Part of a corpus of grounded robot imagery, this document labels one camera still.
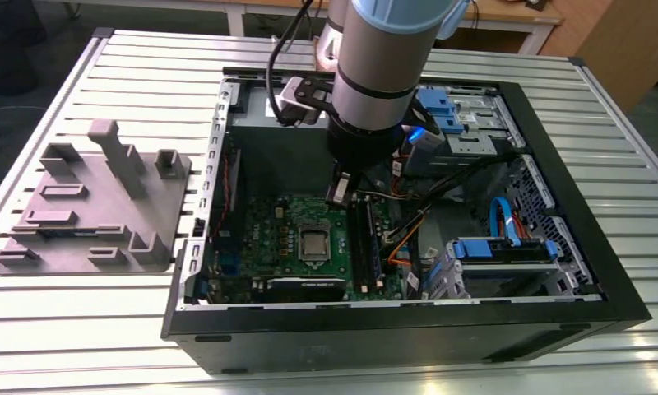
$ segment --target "floor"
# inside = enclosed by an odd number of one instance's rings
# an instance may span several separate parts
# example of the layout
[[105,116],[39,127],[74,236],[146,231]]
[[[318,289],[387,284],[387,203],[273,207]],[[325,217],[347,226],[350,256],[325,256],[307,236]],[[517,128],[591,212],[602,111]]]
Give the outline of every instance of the floor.
[[[39,86],[25,95],[0,96],[0,107],[27,105],[45,108],[50,104],[91,31],[98,26],[207,35],[227,34],[226,16],[221,12],[82,6],[81,17],[70,21],[59,4],[38,2],[37,8],[49,34],[45,43],[27,49],[39,76]],[[287,23],[286,16],[271,21],[259,16],[245,15],[245,33],[257,37],[279,35]],[[313,27],[315,34],[319,33],[321,25],[322,23],[318,22]],[[307,35],[307,26],[302,24],[298,36],[307,37]],[[41,111],[37,109],[0,111],[0,182],[19,154],[39,116]],[[631,111],[630,121],[658,155],[658,88],[648,92],[642,103]]]

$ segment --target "cpu socket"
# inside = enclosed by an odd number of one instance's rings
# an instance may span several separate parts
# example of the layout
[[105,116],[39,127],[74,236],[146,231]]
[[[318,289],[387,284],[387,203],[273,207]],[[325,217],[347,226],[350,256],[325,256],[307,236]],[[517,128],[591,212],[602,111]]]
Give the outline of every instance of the cpu socket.
[[323,263],[331,258],[331,227],[325,224],[301,224],[299,231],[299,260]]

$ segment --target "green motherboard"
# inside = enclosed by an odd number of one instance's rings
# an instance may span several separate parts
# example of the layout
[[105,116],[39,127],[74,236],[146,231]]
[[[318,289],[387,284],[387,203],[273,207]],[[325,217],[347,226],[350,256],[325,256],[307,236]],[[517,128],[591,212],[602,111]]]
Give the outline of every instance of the green motherboard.
[[[390,225],[387,204],[373,201],[371,207],[379,234]],[[346,281],[345,300],[401,299],[398,271],[374,290],[354,289],[351,272],[346,211],[329,209],[319,197],[249,199],[238,275],[221,278],[227,303],[249,303],[249,279],[259,277],[334,277]]]

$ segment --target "wooden cabinet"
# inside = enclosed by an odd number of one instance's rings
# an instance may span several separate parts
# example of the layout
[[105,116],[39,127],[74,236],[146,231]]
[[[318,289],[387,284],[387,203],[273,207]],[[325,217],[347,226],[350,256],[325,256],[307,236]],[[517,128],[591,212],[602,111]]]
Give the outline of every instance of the wooden cabinet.
[[575,56],[623,111],[658,82],[658,0],[553,0],[565,17],[539,54]]

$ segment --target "slotted aluminum surface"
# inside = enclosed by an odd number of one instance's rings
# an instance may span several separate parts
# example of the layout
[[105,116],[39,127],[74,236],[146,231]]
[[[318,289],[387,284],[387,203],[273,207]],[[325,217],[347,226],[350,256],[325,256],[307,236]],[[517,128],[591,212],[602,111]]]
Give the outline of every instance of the slotted aluminum surface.
[[[91,119],[118,119],[123,143],[139,152],[177,149],[199,172],[221,68],[262,67],[269,53],[267,39],[121,30],[110,39],[93,39],[0,188],[0,234],[15,223],[38,183],[34,158],[46,142],[97,150],[85,136]],[[277,66],[311,70],[311,45],[295,41]],[[651,321],[530,363],[210,378],[174,343],[158,339],[170,271],[0,277],[0,391],[658,393],[656,159],[610,111],[585,69],[566,59],[438,50],[425,75],[522,85]],[[189,189],[199,182],[191,175]],[[194,204],[189,194],[182,210],[191,211]],[[182,214],[179,230],[187,231],[190,222]],[[3,241],[0,237],[0,248]]]

